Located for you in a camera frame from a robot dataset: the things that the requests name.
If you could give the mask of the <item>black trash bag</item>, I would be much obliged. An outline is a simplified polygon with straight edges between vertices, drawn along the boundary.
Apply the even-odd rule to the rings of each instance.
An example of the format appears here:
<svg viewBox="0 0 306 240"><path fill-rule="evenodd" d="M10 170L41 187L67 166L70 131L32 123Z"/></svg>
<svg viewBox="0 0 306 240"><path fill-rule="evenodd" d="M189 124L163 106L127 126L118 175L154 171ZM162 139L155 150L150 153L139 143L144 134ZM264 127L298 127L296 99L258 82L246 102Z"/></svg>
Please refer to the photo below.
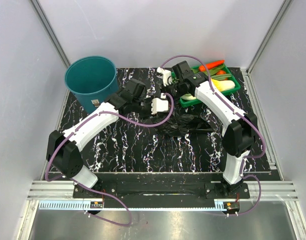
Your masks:
<svg viewBox="0 0 306 240"><path fill-rule="evenodd" d="M164 136L184 137L186 134L207 134L212 127L196 114L173 111L170 118L163 124L154 127L155 131Z"/></svg>

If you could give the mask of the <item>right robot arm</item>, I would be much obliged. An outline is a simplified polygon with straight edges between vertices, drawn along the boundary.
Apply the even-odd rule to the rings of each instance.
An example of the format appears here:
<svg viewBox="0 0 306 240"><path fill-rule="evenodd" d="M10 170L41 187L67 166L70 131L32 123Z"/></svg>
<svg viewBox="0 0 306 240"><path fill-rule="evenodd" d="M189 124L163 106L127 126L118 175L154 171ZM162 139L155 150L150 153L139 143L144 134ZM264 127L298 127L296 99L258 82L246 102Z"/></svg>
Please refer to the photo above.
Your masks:
<svg viewBox="0 0 306 240"><path fill-rule="evenodd" d="M159 67L157 72L163 76L164 90L175 98L191 94L204 103L222 123L222 146L226 151L226 165L220 192L232 198L239 191L237 183L242 180L243 157L250 153L256 140L257 117L247 114L230 102L203 72L194 73L186 61L172 67L177 82L171 83L172 72Z"/></svg>

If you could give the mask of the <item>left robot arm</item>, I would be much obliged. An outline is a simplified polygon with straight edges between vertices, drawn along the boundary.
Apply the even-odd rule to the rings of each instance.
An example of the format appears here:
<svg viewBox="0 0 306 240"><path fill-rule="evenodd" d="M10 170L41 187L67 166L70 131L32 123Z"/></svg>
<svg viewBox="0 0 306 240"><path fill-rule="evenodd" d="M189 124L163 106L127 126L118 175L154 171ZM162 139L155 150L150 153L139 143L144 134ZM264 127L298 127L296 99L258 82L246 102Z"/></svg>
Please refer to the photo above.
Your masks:
<svg viewBox="0 0 306 240"><path fill-rule="evenodd" d="M131 79L78 124L63 132L53 131L48 137L45 179L48 182L56 179L49 176L50 168L55 167L61 176L84 185L83 190L89 197L99 196L102 186L98 183L98 177L84 165L81 152L106 127L119 119L127 120L127 114L136 112L151 116L152 101L142 97L145 89L143 82Z"/></svg>

